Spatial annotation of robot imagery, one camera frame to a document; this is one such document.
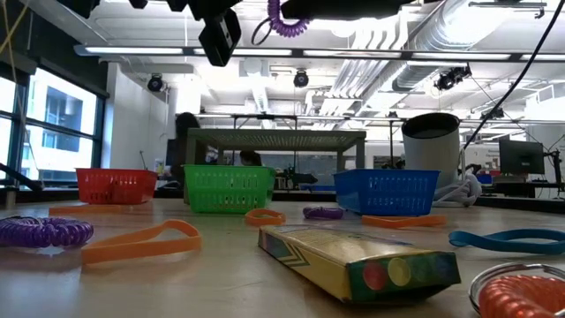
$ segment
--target cable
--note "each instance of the cable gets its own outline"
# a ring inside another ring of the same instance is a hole
[[[472,136],[469,138],[469,140],[467,140],[467,142],[465,143],[465,146],[463,147],[463,149],[466,149],[475,140],[478,132],[481,130],[481,128],[483,128],[483,126],[485,125],[488,118],[490,118],[494,114],[494,112],[501,107],[501,105],[504,103],[504,101],[506,101],[506,99],[510,96],[510,94],[512,94],[512,92],[514,92],[516,87],[518,87],[518,84],[520,84],[520,82],[522,81],[522,79],[524,78],[526,73],[530,70],[530,67],[533,64],[533,62],[535,61],[536,56],[538,55],[539,51],[541,50],[541,47],[544,45],[544,42],[546,41],[547,36],[549,35],[552,28],[554,27],[555,22],[557,21],[557,18],[559,18],[559,14],[561,13],[561,9],[563,8],[564,4],[565,4],[565,0],[560,0],[559,4],[557,5],[557,8],[555,9],[555,13],[554,13],[553,17],[551,18],[551,21],[549,21],[549,24],[547,25],[546,31],[543,33],[543,35],[541,35],[541,38],[539,39],[539,43],[536,46],[536,49],[534,49],[533,52],[531,53],[531,57],[528,60],[528,62],[526,63],[526,66],[524,67],[524,69],[522,70],[520,75],[518,75],[518,78],[516,79],[516,81],[514,82],[512,87],[510,87],[508,92],[506,92],[506,94],[498,101],[498,103],[491,109],[491,111],[488,112],[488,115],[486,115],[485,119],[483,119],[483,121],[478,125],[475,132],[472,134]]]
[[[474,77],[471,76],[471,79],[475,82],[475,84],[477,84],[478,88],[480,88],[480,90],[483,91],[483,93],[486,95],[486,97],[488,97],[488,99],[491,100],[491,102],[495,102],[494,99],[493,99],[493,97],[491,97],[491,95],[489,95],[489,94],[485,91],[485,89],[484,89],[482,86],[480,86],[480,84],[477,82],[477,80],[476,80]],[[527,131],[517,122],[517,120],[512,119],[512,117],[509,116],[509,114],[508,114],[506,111],[504,111],[504,115],[505,115],[506,117],[510,118],[510,120],[511,120],[514,124],[516,124],[516,125],[518,126],[518,128],[522,129],[522,130],[524,131],[524,133],[527,134],[530,138],[532,138],[533,140],[535,140],[537,143],[541,144],[541,146],[542,146],[543,148],[546,148],[546,146],[544,146],[544,144],[543,144],[542,142],[540,142],[540,141],[537,140],[534,136],[532,136],[531,133],[527,132]]]
[[[259,32],[259,30],[268,22],[268,31],[265,34],[265,36],[263,36],[263,38],[259,41],[259,42],[255,42],[255,38],[257,37],[257,33]],[[255,46],[260,46],[261,44],[263,44],[267,38],[271,35],[271,31],[273,31],[273,23],[271,23],[271,19],[270,18],[266,18],[264,20],[262,20],[257,27],[255,27],[255,30],[253,31],[253,34],[251,35],[251,44],[255,45]]]
[[[491,102],[494,102],[493,97],[491,97],[491,95],[489,95],[489,94],[485,91],[485,89],[484,89],[482,86],[480,86],[480,84],[475,80],[475,78],[471,76],[471,79],[475,82],[475,84],[477,84],[478,88],[480,88],[480,90],[483,91],[483,93],[486,95],[486,97],[488,97],[488,99],[490,99]],[[561,141],[563,138],[565,138],[565,134],[563,134],[556,142],[554,142],[553,145],[551,145],[550,148],[547,148],[547,147],[543,144],[543,142],[537,140],[531,133],[529,133],[527,130],[525,130],[525,128],[523,128],[523,127],[518,123],[517,120],[515,120],[515,119],[513,119],[511,116],[509,116],[509,114],[508,114],[506,111],[504,111],[504,115],[505,115],[506,117],[510,118],[510,120],[511,120],[515,125],[517,125],[520,129],[522,129],[525,134],[527,134],[530,138],[532,138],[532,139],[535,140],[538,144],[540,144],[541,147],[543,147],[543,148],[546,150],[547,153],[550,153],[550,152],[551,152],[551,149],[552,149],[559,141]],[[551,158],[547,158],[547,161],[548,161],[549,164],[555,169],[554,163],[552,162]]]

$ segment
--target plastic basket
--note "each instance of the plastic basket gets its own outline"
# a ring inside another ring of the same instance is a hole
[[[79,200],[91,204],[141,204],[153,198],[157,174],[148,170],[77,169]]]
[[[186,165],[191,210],[244,214],[266,208],[273,198],[275,170],[267,167]]]
[[[434,170],[358,169],[336,173],[337,202],[363,215],[427,215],[439,175]]]

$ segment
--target yellow box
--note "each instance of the yellow box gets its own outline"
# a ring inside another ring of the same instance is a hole
[[[413,302],[461,283],[453,253],[364,234],[264,226],[259,246],[343,302]]]

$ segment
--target fluorescent light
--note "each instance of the fluorescent light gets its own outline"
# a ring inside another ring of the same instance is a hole
[[[510,54],[504,53],[473,53],[473,52],[429,52],[414,53],[412,58],[416,59],[439,59],[439,60],[506,60]]]
[[[442,62],[442,61],[408,61],[408,66],[445,66],[445,67],[465,67],[463,62]]]
[[[531,58],[531,54],[524,54],[520,58],[522,61],[528,61]],[[565,61],[565,54],[537,54],[536,55],[537,61],[548,61],[548,60],[555,60],[555,61]]]
[[[135,48],[135,47],[85,47],[85,50],[92,54],[159,54],[159,55],[182,55],[183,49],[181,48]]]
[[[363,50],[305,49],[306,57],[352,57],[352,58],[399,58],[400,52],[380,52]]]
[[[292,54],[291,49],[234,49],[233,56],[287,56]]]
[[[345,117],[334,117],[334,116],[298,116],[298,119],[304,120],[344,120]]]
[[[231,115],[227,114],[197,114],[194,116],[198,118],[231,118]]]

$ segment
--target desk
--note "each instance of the desk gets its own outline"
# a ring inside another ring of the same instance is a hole
[[[520,196],[535,198],[536,189],[549,188],[558,189],[561,185],[548,182],[500,182],[491,186],[483,187],[484,193],[503,193],[507,196]]]
[[[83,215],[80,219],[94,224],[94,241],[167,218],[184,219],[202,233],[204,248],[200,253],[82,269],[79,251],[50,259],[0,248],[2,317],[476,317],[467,288],[482,270],[509,261],[565,267],[562,256],[502,254],[474,247],[455,249],[447,240],[448,233],[455,229],[487,234],[551,225],[565,231],[561,216],[478,207],[441,209],[434,213],[448,216],[445,228],[394,231],[364,227],[353,214],[347,214],[341,222],[305,221],[301,214],[305,205],[274,202],[271,208],[285,212],[287,223],[331,224],[422,247],[455,250],[463,283],[411,307],[346,306],[259,249],[257,229],[246,226],[242,217],[194,215],[182,200],[154,200],[122,215]],[[16,212],[45,216],[48,207],[30,205]]]

